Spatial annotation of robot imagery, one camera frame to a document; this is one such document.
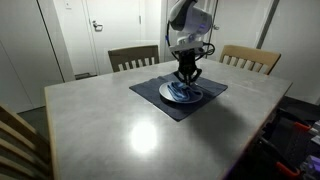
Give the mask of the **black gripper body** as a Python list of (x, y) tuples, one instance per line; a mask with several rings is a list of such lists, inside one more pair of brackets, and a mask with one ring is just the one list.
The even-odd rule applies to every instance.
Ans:
[(178, 53), (179, 67), (174, 75), (179, 80), (196, 80), (202, 70), (196, 66), (196, 54), (194, 50), (181, 51)]

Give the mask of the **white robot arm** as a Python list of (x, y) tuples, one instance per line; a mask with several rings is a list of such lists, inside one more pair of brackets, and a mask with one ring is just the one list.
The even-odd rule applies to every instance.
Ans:
[[(186, 85), (194, 83), (202, 73), (196, 66), (196, 61), (215, 51), (213, 44), (199, 40), (199, 37), (212, 28), (212, 15), (195, 7), (197, 2), (198, 0), (178, 0), (174, 4), (169, 14), (165, 35), (171, 54), (179, 62), (174, 75)], [(176, 45), (170, 44), (170, 28), (182, 33)]]

